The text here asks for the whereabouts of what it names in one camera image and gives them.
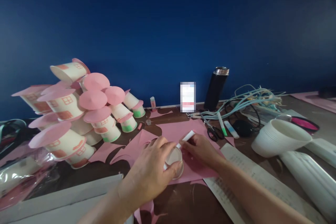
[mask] blurred label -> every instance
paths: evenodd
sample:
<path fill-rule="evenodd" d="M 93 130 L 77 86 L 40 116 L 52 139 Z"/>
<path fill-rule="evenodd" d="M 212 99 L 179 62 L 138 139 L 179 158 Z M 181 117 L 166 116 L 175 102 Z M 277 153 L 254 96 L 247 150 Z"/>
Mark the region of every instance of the blurred label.
<path fill-rule="evenodd" d="M 196 82 L 181 82 L 180 90 L 181 112 L 195 112 Z"/>

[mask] plastic bag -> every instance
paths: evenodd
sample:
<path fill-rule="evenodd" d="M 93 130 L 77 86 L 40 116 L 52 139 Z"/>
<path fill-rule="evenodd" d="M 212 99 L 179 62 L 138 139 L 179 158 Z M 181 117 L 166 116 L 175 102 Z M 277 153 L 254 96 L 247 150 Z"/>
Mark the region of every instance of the plastic bag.
<path fill-rule="evenodd" d="M 1 167 L 0 211 L 23 201 L 44 178 L 48 178 L 55 164 L 55 157 L 46 149 L 39 148 Z M 55 176 L 53 172 L 52 177 L 54 181 L 58 174 Z"/>

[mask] right hand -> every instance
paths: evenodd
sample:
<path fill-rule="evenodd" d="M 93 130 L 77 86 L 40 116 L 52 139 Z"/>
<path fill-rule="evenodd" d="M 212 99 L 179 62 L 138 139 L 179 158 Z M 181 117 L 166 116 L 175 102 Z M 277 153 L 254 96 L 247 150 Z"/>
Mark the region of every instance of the right hand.
<path fill-rule="evenodd" d="M 213 170 L 216 169 L 218 161 L 223 158 L 203 135 L 196 133 L 187 142 L 180 140 L 179 143 L 183 149 L 187 150 L 198 161 Z"/>

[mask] forearm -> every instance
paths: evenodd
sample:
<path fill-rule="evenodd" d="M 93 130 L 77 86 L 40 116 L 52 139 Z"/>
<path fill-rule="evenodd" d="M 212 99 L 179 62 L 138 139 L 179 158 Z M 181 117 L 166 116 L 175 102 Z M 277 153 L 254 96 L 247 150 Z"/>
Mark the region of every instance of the forearm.
<path fill-rule="evenodd" d="M 115 188 L 111 189 L 98 204 L 91 209 L 78 224 L 119 224 L 125 221 L 133 214 L 132 204 L 126 197 L 120 195 L 120 190 L 124 186 L 122 180 Z"/>
<path fill-rule="evenodd" d="M 227 160 L 218 159 L 213 168 L 255 223 L 312 223 Z"/>

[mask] white marker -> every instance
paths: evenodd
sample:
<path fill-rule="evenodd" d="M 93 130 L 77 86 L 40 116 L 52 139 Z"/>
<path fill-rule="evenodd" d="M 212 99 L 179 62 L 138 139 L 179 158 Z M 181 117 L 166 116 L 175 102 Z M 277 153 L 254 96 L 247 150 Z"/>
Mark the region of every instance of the white marker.
<path fill-rule="evenodd" d="M 182 139 L 182 141 L 188 141 L 193 135 L 195 135 L 195 131 L 190 131 L 183 139 Z M 181 145 L 178 143 L 177 145 L 176 145 L 176 147 L 177 148 L 181 148 Z"/>
<path fill-rule="evenodd" d="M 225 126 L 227 127 L 227 129 L 230 131 L 231 135 L 237 139 L 239 138 L 238 133 L 232 128 L 231 124 L 229 123 L 229 121 L 224 121 Z"/>

